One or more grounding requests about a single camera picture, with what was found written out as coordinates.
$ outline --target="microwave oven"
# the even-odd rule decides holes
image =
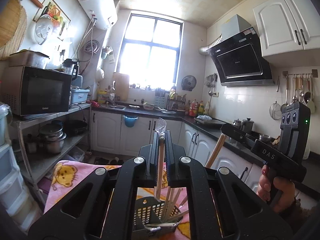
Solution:
[[[260,38],[250,27],[207,50],[222,86],[273,85],[269,62],[261,55]]]
[[[2,101],[14,114],[32,115],[67,112],[72,76],[29,66],[4,69]]]

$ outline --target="microwave door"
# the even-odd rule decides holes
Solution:
[[[25,67],[21,88],[21,115],[67,112],[71,75]]]
[[[217,56],[226,79],[262,75],[263,71],[252,45],[246,44]]]

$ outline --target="hand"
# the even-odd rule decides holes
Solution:
[[[270,201],[271,182],[267,178],[268,166],[264,165],[262,168],[262,175],[259,179],[257,195],[264,201]],[[273,185],[283,192],[278,203],[273,207],[273,211],[280,213],[289,208],[294,202],[295,186],[293,182],[281,177],[275,177]]]

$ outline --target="kitchen cabinet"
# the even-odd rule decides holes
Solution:
[[[195,145],[194,138],[196,136],[196,129],[192,128],[190,125],[183,123],[181,126],[181,132],[179,136],[178,145],[184,148],[186,156],[192,155],[193,147]]]
[[[121,115],[92,111],[90,124],[92,149],[119,154]]]
[[[258,185],[259,185],[259,179],[260,179],[260,176],[261,176],[261,168],[257,165],[253,165],[249,174],[248,174],[248,177],[246,180],[243,180],[245,181],[245,184],[250,188],[252,189],[255,193],[257,193],[257,189],[258,189]]]
[[[127,127],[122,116],[119,154],[139,155],[140,148],[149,144],[151,132],[153,135],[152,120],[139,116],[133,127]]]
[[[242,181],[245,181],[251,171],[252,163],[247,162],[225,147],[222,147],[211,169],[218,170],[220,167],[227,167],[239,178],[243,174]]]
[[[269,0],[253,9],[262,56],[301,50],[300,32],[285,0]]]
[[[311,0],[285,0],[294,17],[304,49],[320,47],[320,15]]]
[[[253,12],[266,60],[276,66],[318,64],[319,50],[310,49],[320,48],[320,15],[311,0],[269,0]]]
[[[150,144],[153,141],[153,134],[156,131],[155,128],[156,128],[156,124],[157,124],[158,120],[159,119],[153,119],[152,120],[152,133],[151,133],[151,136],[150,136]],[[166,129],[169,130],[170,134],[171,134],[172,143],[178,144],[182,122],[181,121],[175,121],[175,120],[165,120],[165,121],[167,123],[167,128]]]
[[[203,166],[205,166],[215,146],[215,140],[209,138],[208,136],[202,133],[197,132],[191,157],[199,161]]]

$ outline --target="wall picture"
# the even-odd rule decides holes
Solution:
[[[37,11],[33,21],[37,22],[40,16],[48,14],[53,23],[52,33],[63,41],[71,20],[54,0],[44,0],[42,4],[44,7]]]

